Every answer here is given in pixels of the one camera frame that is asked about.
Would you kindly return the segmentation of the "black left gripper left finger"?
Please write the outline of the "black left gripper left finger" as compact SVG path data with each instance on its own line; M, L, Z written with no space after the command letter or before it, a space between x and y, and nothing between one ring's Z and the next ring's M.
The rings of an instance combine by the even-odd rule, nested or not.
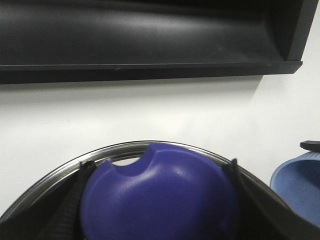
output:
M96 168L96 164L92 161L79 165L75 183L49 222L36 235L37 240L84 239L80 223L80 201L84 188Z

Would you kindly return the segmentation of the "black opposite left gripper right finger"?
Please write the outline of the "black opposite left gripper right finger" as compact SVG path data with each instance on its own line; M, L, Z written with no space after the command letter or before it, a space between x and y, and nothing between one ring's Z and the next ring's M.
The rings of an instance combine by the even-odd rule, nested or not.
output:
M306 140L300 143L300 147L311 152L320 152L320 141Z

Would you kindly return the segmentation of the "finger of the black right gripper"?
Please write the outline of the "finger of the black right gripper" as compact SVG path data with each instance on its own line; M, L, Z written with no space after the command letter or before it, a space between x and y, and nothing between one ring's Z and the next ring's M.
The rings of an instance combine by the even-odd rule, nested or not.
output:
M296 214L266 184L243 174L236 159L222 166L239 200L237 240L296 240Z

